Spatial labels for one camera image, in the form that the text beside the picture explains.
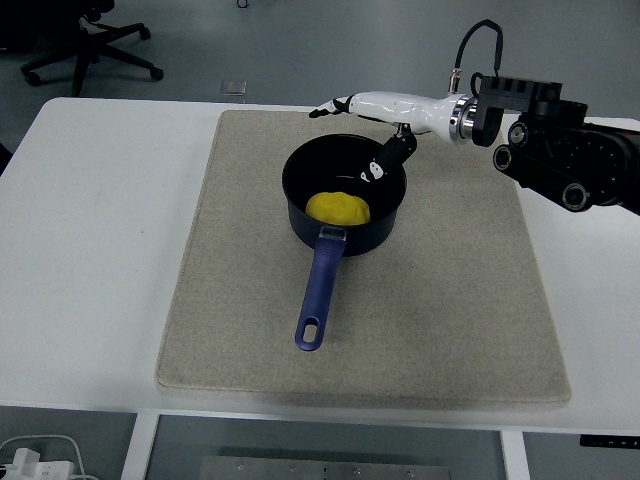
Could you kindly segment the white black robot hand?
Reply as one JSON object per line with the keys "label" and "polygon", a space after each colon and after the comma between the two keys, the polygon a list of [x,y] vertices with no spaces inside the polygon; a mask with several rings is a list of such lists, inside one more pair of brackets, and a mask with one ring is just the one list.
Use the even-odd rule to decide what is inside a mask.
{"label": "white black robot hand", "polygon": [[382,179],[397,170],[417,149],[416,137],[434,133],[452,143],[465,141],[469,133],[463,116],[468,98],[450,95],[432,99],[395,92],[362,92],[330,100],[309,113],[312,119],[338,114],[355,114],[361,118],[391,124],[397,131],[368,160],[360,173],[367,182]]}

